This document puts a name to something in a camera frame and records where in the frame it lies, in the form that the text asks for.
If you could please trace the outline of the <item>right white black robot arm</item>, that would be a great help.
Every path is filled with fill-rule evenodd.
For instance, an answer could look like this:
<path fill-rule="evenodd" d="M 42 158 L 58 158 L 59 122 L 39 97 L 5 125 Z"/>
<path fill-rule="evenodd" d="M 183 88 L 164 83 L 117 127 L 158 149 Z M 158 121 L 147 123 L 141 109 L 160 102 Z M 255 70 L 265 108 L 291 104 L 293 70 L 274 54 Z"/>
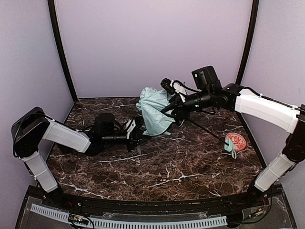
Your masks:
<path fill-rule="evenodd" d="M 281 153 L 265 168 L 248 188 L 248 193 L 264 193 L 287 171 L 305 159 L 305 106 L 285 104 L 269 98 L 250 87 L 230 83 L 226 87 L 212 66 L 192 72 L 197 89 L 187 95 L 186 86 L 178 80 L 163 79 L 161 86 L 171 96 L 170 103 L 162 109 L 180 122 L 189 119 L 190 112 L 202 111 L 207 107 L 223 108 L 247 114 L 272 123 L 290 135 Z"/>

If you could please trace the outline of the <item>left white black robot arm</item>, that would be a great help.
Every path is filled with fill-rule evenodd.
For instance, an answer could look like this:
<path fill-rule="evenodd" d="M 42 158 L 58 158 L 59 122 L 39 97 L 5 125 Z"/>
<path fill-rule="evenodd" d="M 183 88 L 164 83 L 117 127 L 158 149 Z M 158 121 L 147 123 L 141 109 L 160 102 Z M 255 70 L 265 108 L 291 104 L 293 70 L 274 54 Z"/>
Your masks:
<path fill-rule="evenodd" d="M 34 107 L 11 127 L 13 154 L 24 162 L 42 189 L 51 193 L 59 190 L 60 185 L 39 152 L 41 140 L 91 156 L 115 145 L 125 145 L 132 151 L 151 139 L 144 134 L 143 124 L 141 117 L 135 117 L 121 125 L 113 114 L 102 113 L 93 125 L 77 130 L 47 116 L 42 108 Z"/>

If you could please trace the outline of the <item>mint and black folding umbrella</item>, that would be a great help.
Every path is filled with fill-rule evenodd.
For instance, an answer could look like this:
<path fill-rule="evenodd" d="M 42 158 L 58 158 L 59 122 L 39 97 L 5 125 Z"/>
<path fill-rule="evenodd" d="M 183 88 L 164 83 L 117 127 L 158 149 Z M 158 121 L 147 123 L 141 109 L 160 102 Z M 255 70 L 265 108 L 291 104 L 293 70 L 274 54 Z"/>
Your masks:
<path fill-rule="evenodd" d="M 237 154 L 231 140 L 219 138 L 207 128 L 191 120 L 189 114 L 185 112 L 181 116 L 172 114 L 173 111 L 177 110 L 175 102 L 180 99 L 185 100 L 184 94 L 179 93 L 172 97 L 164 89 L 158 91 L 155 88 L 144 88 L 140 94 L 140 100 L 136 104 L 137 109 L 142 113 L 144 134 L 151 137 L 171 135 L 169 131 L 174 123 L 180 127 L 185 121 L 189 121 L 196 127 L 223 142 L 224 150 L 231 153 L 232 158 L 236 159 Z"/>

